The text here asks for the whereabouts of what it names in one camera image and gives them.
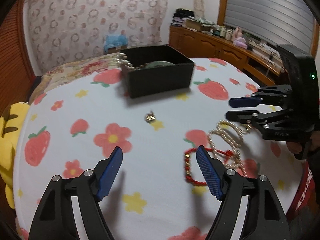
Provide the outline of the right hand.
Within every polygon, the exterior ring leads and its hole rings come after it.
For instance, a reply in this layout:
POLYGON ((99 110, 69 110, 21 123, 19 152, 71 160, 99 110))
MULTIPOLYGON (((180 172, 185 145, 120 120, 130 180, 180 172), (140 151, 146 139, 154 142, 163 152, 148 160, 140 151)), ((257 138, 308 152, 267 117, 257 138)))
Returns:
POLYGON ((286 145, 288 150, 295 156, 298 156, 302 152, 302 160, 306 159, 307 161, 319 161, 319 143, 320 133, 319 131, 315 131, 310 137, 309 146, 302 146, 296 142, 287 142, 286 145))

